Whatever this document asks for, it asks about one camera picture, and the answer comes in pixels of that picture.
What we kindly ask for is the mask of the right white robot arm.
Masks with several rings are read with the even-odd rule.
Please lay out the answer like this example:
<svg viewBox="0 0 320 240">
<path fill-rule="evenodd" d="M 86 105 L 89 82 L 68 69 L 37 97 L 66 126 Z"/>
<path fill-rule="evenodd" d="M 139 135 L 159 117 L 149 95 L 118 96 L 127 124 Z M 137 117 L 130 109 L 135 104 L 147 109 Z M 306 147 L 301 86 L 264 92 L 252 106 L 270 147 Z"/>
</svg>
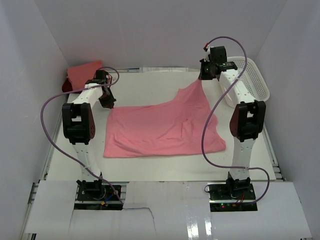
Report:
<svg viewBox="0 0 320 240">
<path fill-rule="evenodd" d="M 263 130 L 266 103 L 257 100 L 241 81 L 247 67 L 247 58 L 244 59 L 243 66 L 238 66 L 232 58 L 225 57 L 200 60 L 200 80 L 218 79 L 225 88 L 223 96 L 229 95 L 234 104 L 229 122 L 234 140 L 232 164 L 227 167 L 229 171 L 225 184 L 210 188 L 209 192 L 214 199 L 221 197 L 224 200 L 236 200 L 246 197 L 252 187 L 251 155 L 256 139 Z"/>
</svg>

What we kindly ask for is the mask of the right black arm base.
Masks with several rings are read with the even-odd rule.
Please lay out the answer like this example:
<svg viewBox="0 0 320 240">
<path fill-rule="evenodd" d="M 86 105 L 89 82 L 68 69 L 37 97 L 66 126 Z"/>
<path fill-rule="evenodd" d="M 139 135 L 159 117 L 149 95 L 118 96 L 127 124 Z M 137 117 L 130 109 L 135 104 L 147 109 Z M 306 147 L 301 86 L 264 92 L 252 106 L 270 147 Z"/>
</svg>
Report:
<svg viewBox="0 0 320 240">
<path fill-rule="evenodd" d="M 244 191 L 229 193 L 225 183 L 207 184 L 204 192 L 209 196 L 209 206 L 212 213 L 256 212 L 257 204 L 254 187 L 250 184 Z"/>
</svg>

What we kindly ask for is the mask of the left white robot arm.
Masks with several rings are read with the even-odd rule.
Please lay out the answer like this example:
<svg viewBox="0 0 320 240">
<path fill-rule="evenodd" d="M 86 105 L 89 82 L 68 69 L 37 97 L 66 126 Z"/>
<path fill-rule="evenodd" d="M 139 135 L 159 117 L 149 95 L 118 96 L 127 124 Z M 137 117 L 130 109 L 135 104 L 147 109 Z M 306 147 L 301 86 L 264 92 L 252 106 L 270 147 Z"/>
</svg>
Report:
<svg viewBox="0 0 320 240">
<path fill-rule="evenodd" d="M 93 182 L 102 176 L 98 167 L 91 140 L 96 134 L 92 108 L 99 103 L 102 108 L 112 109 L 114 98 L 108 86 L 97 87 L 96 83 L 86 85 L 71 103 L 62 106 L 63 134 L 74 148 L 81 165 L 81 181 Z"/>
</svg>

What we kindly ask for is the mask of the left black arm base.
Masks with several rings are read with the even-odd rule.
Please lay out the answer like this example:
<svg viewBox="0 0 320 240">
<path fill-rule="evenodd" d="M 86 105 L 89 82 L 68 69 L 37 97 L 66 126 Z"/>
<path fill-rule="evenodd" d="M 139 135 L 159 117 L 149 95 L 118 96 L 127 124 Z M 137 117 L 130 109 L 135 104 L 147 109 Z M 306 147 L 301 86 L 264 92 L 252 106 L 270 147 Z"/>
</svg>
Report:
<svg viewBox="0 0 320 240">
<path fill-rule="evenodd" d="M 85 181 L 77 180 L 77 192 L 75 197 L 75 210 L 88 211 L 121 211 L 123 205 L 116 194 L 121 197 L 123 187 L 110 185 L 102 180 Z"/>
</svg>

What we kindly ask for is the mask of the pink t-shirt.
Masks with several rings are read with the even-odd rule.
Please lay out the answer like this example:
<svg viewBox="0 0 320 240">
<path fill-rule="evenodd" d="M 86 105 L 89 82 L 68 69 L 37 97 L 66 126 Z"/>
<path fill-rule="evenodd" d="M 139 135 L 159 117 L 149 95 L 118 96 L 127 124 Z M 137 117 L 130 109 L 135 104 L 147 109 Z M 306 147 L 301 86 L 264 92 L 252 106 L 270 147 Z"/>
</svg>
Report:
<svg viewBox="0 0 320 240">
<path fill-rule="evenodd" d="M 226 142 L 202 81 L 180 88 L 173 100 L 111 110 L 106 122 L 105 158 L 188 156 L 221 152 Z"/>
</svg>

